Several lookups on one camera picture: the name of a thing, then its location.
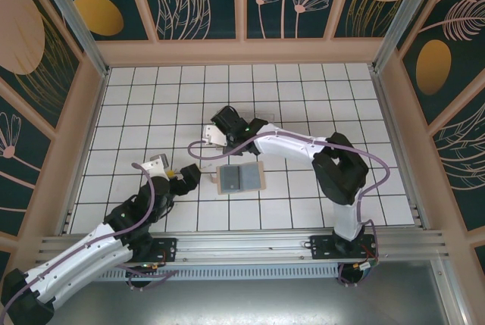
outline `grid floor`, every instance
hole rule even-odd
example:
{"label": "grid floor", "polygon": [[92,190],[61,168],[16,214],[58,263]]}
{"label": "grid floor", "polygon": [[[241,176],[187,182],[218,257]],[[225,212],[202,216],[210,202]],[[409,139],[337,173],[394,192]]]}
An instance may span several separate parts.
{"label": "grid floor", "polygon": [[[327,137],[338,131],[384,159],[391,177],[364,198],[362,219],[414,225],[366,64],[255,64],[112,69],[74,205],[69,233],[88,233],[143,184],[132,162],[165,153],[173,169],[197,163],[199,187],[179,197],[151,231],[296,229],[333,226],[333,205],[310,165],[277,156],[199,162],[186,147],[202,124],[231,104],[244,117],[272,117],[284,129]],[[201,148],[216,155],[216,148]],[[222,164],[263,161],[267,188],[218,195],[210,174]],[[383,176],[371,167],[368,186]]]}

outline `robotic arm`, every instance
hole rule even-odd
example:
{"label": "robotic arm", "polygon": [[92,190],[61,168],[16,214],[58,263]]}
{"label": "robotic arm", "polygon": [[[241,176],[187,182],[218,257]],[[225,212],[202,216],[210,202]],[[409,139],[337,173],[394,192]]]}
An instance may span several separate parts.
{"label": "robotic arm", "polygon": [[[164,155],[142,165],[149,172],[155,189],[149,213],[151,190],[147,183],[140,187],[137,195],[113,209],[90,234],[56,258],[25,273],[15,269],[5,276],[2,304],[7,306],[18,296],[8,309],[15,325],[48,323],[56,309],[106,270],[128,261],[141,261],[150,252],[151,224],[167,215],[175,196],[194,190],[200,181],[200,171],[195,164],[180,170],[181,180],[169,178],[165,173],[167,167]],[[146,219],[136,227],[144,217]],[[45,273],[53,266],[55,269]],[[30,287],[18,295],[28,285]]]}
{"label": "robotic arm", "polygon": [[314,138],[282,130],[258,118],[247,123],[229,105],[217,112],[211,121],[213,125],[204,127],[202,139],[208,144],[223,146],[224,153],[240,147],[237,155],[243,152],[279,155],[311,165],[323,193],[334,203],[334,232],[337,239],[341,239],[338,246],[343,252],[352,248],[352,243],[363,233],[355,196],[365,185],[368,166],[358,153],[315,144],[325,141],[332,146],[352,149],[343,134]]}

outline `metal grate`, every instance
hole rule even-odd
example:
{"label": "metal grate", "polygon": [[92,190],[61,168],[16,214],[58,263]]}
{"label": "metal grate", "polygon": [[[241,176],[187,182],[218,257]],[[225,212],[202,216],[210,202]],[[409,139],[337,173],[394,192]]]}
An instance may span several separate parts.
{"label": "metal grate", "polygon": [[[156,274],[178,270],[171,280],[281,280],[292,278],[333,278],[337,277],[337,264],[279,264],[243,266],[183,266],[158,269]],[[113,269],[106,271],[97,282],[125,281],[125,271]],[[135,276],[133,281],[146,280]]]}

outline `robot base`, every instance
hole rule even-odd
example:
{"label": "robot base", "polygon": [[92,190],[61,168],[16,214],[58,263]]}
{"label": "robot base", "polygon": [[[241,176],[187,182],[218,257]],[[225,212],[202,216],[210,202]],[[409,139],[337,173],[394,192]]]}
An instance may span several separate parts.
{"label": "robot base", "polygon": [[364,228],[351,242],[332,233],[329,236],[311,236],[306,245],[313,259],[366,259],[367,249],[375,256],[375,238],[364,234]]}

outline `wall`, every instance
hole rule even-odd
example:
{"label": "wall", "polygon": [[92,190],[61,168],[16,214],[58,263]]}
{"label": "wall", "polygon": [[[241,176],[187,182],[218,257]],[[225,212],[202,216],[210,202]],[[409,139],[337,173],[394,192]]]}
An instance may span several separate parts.
{"label": "wall", "polygon": [[0,0],[0,271],[56,234],[100,76],[49,0]]}
{"label": "wall", "polygon": [[430,225],[485,321],[485,0],[427,0],[383,71]]}
{"label": "wall", "polygon": [[366,61],[402,0],[74,0],[111,66]]}

